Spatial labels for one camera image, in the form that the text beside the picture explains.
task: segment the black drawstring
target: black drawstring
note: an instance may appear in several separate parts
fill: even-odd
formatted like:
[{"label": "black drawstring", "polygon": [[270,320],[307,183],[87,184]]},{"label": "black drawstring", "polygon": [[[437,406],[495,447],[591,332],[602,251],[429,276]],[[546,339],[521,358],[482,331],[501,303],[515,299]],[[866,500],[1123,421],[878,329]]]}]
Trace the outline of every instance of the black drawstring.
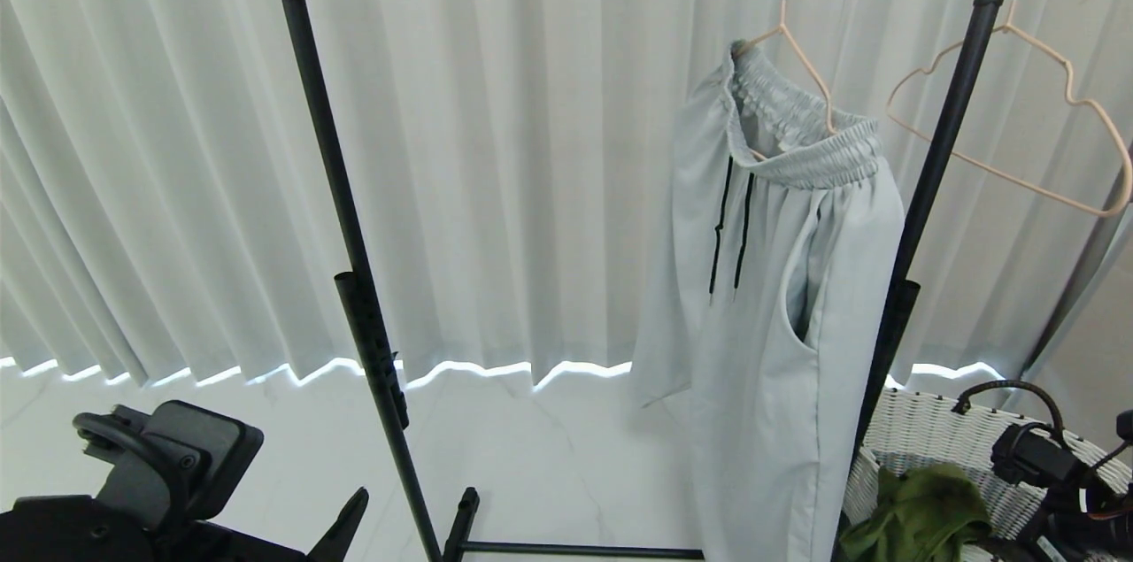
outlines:
[{"label": "black drawstring", "polygon": [[716,252],[712,255],[712,276],[708,279],[708,300],[712,300],[712,293],[716,290],[716,264],[719,263],[719,240],[721,232],[724,230],[724,211],[727,208],[727,188],[732,185],[732,157],[727,159],[727,176],[724,178],[724,196],[719,201],[719,223],[716,224]]},{"label": "black drawstring", "polygon": [[748,173],[748,195],[743,198],[743,238],[740,240],[740,256],[735,258],[735,282],[732,290],[740,289],[740,269],[743,267],[743,253],[748,250],[748,222],[751,220],[751,189],[756,186],[756,174]]}]

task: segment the green garment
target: green garment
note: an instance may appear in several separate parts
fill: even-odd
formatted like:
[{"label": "green garment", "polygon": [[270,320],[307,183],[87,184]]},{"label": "green garment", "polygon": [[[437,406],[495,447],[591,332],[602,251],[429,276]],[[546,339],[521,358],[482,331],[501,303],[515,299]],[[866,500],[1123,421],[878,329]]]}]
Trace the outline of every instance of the green garment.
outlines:
[{"label": "green garment", "polygon": [[877,509],[840,538],[858,562],[960,562],[964,544],[991,535],[979,488],[955,465],[877,472]]}]

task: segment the empty hanger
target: empty hanger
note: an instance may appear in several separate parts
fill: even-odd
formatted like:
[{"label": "empty hanger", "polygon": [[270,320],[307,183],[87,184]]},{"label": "empty hanger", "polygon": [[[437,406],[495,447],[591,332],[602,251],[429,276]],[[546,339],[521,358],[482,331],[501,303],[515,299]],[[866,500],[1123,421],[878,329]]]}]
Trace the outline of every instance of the empty hanger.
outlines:
[{"label": "empty hanger", "polygon": [[[766,34],[761,34],[761,36],[746,42],[743,46],[740,46],[740,49],[735,51],[735,57],[739,58],[740,54],[747,53],[749,50],[751,50],[752,46],[756,46],[760,42],[764,42],[765,39],[776,36],[777,34],[781,34],[783,37],[786,39],[787,45],[790,45],[791,51],[794,51],[795,57],[799,58],[799,61],[802,62],[802,66],[806,67],[807,73],[810,74],[810,78],[813,79],[815,83],[817,83],[818,91],[821,91],[823,99],[825,99],[826,101],[826,131],[829,131],[830,135],[834,135],[835,131],[837,130],[834,128],[834,110],[830,103],[830,91],[828,90],[828,87],[826,87],[826,83],[823,82],[823,78],[820,77],[820,75],[818,75],[818,71],[815,70],[813,65],[810,63],[810,59],[807,59],[807,54],[803,53],[802,48],[799,46],[799,43],[794,41],[794,36],[792,36],[791,34],[791,29],[789,29],[786,26],[786,0],[780,0],[778,25],[776,25],[774,29],[768,31]],[[767,159],[765,157],[765,155],[757,153],[757,151],[755,150],[751,151],[751,154],[756,155],[756,157],[760,160]]]},{"label": "empty hanger", "polygon": [[[1119,131],[1117,131],[1117,127],[1114,126],[1113,119],[1109,119],[1109,114],[1106,113],[1106,110],[1101,108],[1100,103],[1097,103],[1092,99],[1074,99],[1073,95],[1074,66],[1071,65],[1070,60],[1064,58],[1063,54],[1059,54],[1058,51],[1050,49],[1050,46],[1043,44],[1042,41],[1039,41],[1039,39],[1036,39],[1034,36],[1032,36],[1032,34],[1028,34],[1026,31],[1020,29],[1019,26],[1015,26],[1014,23],[1015,1],[1016,0],[1011,0],[1011,6],[1008,6],[1007,8],[1007,20],[1004,22],[1003,25],[996,26],[996,28],[991,31],[991,33],[994,34],[996,33],[996,31],[1002,31],[1002,33],[1005,34],[1014,34],[1014,36],[1022,39],[1022,41],[1026,42],[1026,44],[1042,51],[1043,54],[1047,54],[1047,57],[1051,58],[1056,62],[1059,62],[1059,65],[1064,67],[1064,69],[1066,70],[1066,90],[1064,91],[1064,97],[1066,99],[1066,103],[1068,103],[1071,107],[1089,107],[1098,116],[1098,119],[1101,119],[1101,124],[1105,124],[1106,130],[1109,131],[1109,137],[1113,139],[1113,145],[1114,147],[1116,147],[1118,157],[1121,157],[1122,160],[1122,191],[1118,194],[1117,199],[1114,202],[1111,206],[1099,211],[1094,207],[1087,206],[1087,204],[1082,204],[1080,202],[1068,198],[1068,196],[1058,195],[1056,194],[1056,191],[1049,191],[1045,188],[1036,186],[1036,184],[1031,184],[1029,181],[1024,181],[1023,179],[1019,179],[1015,176],[1005,173],[1004,171],[998,170],[998,168],[991,168],[982,162],[978,162],[978,160],[969,157],[968,155],[964,155],[962,153],[956,153],[954,151],[952,155],[955,155],[955,157],[960,157],[961,160],[965,160],[965,162],[972,164],[973,167],[982,168],[982,170],[988,171],[991,174],[998,176],[998,178],[1000,179],[1005,179],[1012,184],[1022,186],[1023,188],[1031,191],[1036,191],[1041,196],[1048,196],[1048,198],[1051,198],[1055,202],[1067,204],[1067,206],[1072,206],[1080,211],[1089,212],[1091,215],[1097,215],[1099,218],[1111,218],[1113,215],[1118,214],[1118,212],[1122,212],[1125,208],[1125,204],[1128,204],[1130,202],[1130,195],[1133,194],[1133,162],[1130,162],[1130,154],[1125,147],[1125,142],[1124,139],[1122,139]],[[896,97],[897,92],[901,91],[901,87],[904,86],[905,83],[908,83],[911,78],[913,78],[914,75],[932,74],[932,70],[936,70],[936,67],[940,66],[940,59],[943,59],[947,53],[952,53],[952,51],[960,49],[960,46],[962,45],[963,42],[956,42],[956,44],[947,46],[947,49],[936,54],[936,58],[932,59],[932,66],[928,67],[927,70],[917,69],[913,73],[903,77],[901,82],[897,83],[897,86],[894,87],[893,93],[889,94],[889,101],[885,105],[885,111],[886,114],[889,117],[889,119],[893,119],[894,122],[898,124],[898,126],[902,126],[905,130],[911,131],[917,137],[926,139],[926,142],[932,142],[931,137],[922,134],[922,131],[914,129],[914,127],[911,127],[910,124],[906,124],[902,121],[902,119],[894,116],[893,100]]]}]

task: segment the white wicker basket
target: white wicker basket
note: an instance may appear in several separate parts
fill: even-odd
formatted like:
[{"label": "white wicker basket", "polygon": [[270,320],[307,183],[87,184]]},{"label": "white wicker basket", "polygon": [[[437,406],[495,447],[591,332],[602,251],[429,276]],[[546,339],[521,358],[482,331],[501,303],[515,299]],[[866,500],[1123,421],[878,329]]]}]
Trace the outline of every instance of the white wicker basket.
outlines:
[{"label": "white wicker basket", "polygon": [[[955,399],[886,390],[878,401],[850,479],[846,482],[843,509],[851,523],[864,521],[877,506],[877,471],[884,465],[895,474],[938,462],[952,462],[968,474],[980,488],[988,513],[991,514],[994,534],[1011,538],[1034,516],[1045,489],[1026,484],[1012,486],[991,472],[991,445],[1012,424],[1032,419],[987,407],[971,406],[966,414],[956,414]],[[1087,463],[1094,463],[1105,450],[1065,432],[1071,450]],[[1125,493],[1130,468],[1111,460],[1099,469],[1100,478],[1115,492]],[[986,562],[994,556],[980,548],[968,546],[964,562]],[[1109,562],[1109,555],[1092,560]]]}]

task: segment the black vertical pole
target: black vertical pole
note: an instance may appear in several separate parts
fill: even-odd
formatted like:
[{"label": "black vertical pole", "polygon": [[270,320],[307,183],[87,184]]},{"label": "black vertical pole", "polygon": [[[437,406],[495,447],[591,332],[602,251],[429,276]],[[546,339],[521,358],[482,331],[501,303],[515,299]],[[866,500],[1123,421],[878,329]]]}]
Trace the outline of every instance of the black vertical pole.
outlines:
[{"label": "black vertical pole", "polygon": [[323,69],[318,62],[318,50],[310,26],[310,15],[307,12],[307,0],[281,1],[288,31],[291,34],[296,62],[299,66],[299,77],[303,79],[303,90],[307,95],[307,107],[315,126],[315,137],[323,154],[323,167],[326,168],[331,196],[334,198],[347,254],[350,257],[351,272],[337,275],[334,282],[347,310],[347,321],[350,323],[350,332],[358,348],[358,357],[366,371],[366,381],[377,405],[382,428],[385,431],[393,454],[393,465],[397,466],[398,475],[401,477],[401,485],[406,491],[414,521],[417,523],[426,559],[428,562],[441,562],[441,547],[437,545],[436,533],[433,530],[420,482],[417,479],[417,471],[409,453],[409,444],[406,442],[404,428],[409,425],[409,417],[404,394],[401,393],[393,368],[393,355],[390,351],[389,337],[377,301],[377,290],[366,256],[361,224],[350,190],[334,117],[331,114],[331,101],[326,94]]},{"label": "black vertical pole", "polygon": [[920,244],[925,225],[928,223],[936,194],[940,189],[940,181],[944,179],[952,147],[960,134],[960,124],[964,121],[968,102],[972,99],[976,78],[979,77],[983,53],[987,53],[991,29],[995,28],[995,20],[1003,1],[976,0],[972,2],[972,17],[968,22],[964,45],[960,49],[960,59],[952,73],[948,94],[944,99],[944,107],[940,109],[940,118],[937,120],[936,131],[932,134],[932,142],[928,147],[928,155],[917,182],[917,190],[913,193],[913,199],[905,214],[905,228],[901,233],[897,258],[893,265],[893,276],[889,281],[889,293],[885,301],[877,347],[874,351],[874,363],[869,368],[866,397],[862,399],[861,415],[858,418],[858,445],[866,437],[869,420],[877,408],[881,390],[885,389],[885,377],[893,366],[902,333],[905,331],[909,316],[917,303],[920,284],[909,280],[909,269],[912,267],[917,246]]}]

